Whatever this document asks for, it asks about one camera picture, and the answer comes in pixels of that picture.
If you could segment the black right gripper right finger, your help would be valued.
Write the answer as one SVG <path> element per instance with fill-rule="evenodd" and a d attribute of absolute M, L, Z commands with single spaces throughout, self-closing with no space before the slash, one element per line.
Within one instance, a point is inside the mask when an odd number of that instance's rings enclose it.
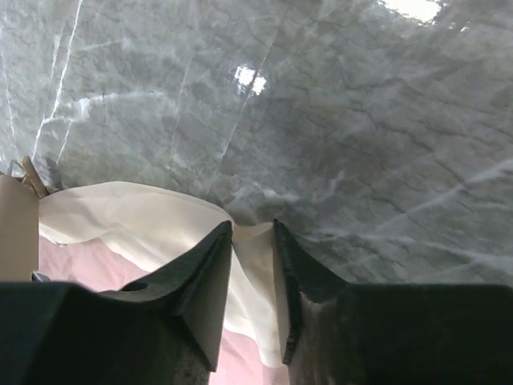
<path fill-rule="evenodd" d="M 289 365 L 305 329 L 301 300 L 325 303 L 347 282 L 307 253 L 285 224 L 275 219 L 272 231 L 280 358 Z"/>

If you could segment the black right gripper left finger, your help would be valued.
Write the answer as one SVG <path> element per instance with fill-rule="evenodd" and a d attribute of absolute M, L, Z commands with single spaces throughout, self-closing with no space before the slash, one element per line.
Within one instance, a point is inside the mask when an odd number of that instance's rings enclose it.
<path fill-rule="evenodd" d="M 200 349 L 210 371 L 217 368 L 228 296 L 232 222 L 223 221 L 186 253 L 158 270 L 100 295 L 141 311 L 177 320 Z"/>

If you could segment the pink and cream underwear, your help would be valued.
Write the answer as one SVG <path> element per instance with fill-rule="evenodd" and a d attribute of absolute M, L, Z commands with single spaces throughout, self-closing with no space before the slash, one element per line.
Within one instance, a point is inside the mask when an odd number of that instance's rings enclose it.
<path fill-rule="evenodd" d="M 189 251 L 229 215 L 163 188 L 115 181 L 56 192 L 39 205 L 38 271 L 117 290 Z M 213 384 L 286 384 L 270 223 L 235 225 L 220 357 Z"/>

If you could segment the beige clip hanger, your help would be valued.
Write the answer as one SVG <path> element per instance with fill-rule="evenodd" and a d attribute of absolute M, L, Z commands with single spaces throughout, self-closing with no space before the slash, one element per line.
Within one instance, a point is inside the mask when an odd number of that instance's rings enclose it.
<path fill-rule="evenodd" d="M 1 281 L 28 282 L 38 268 L 38 206 L 50 192 L 30 157 L 23 176 L 1 174 Z"/>

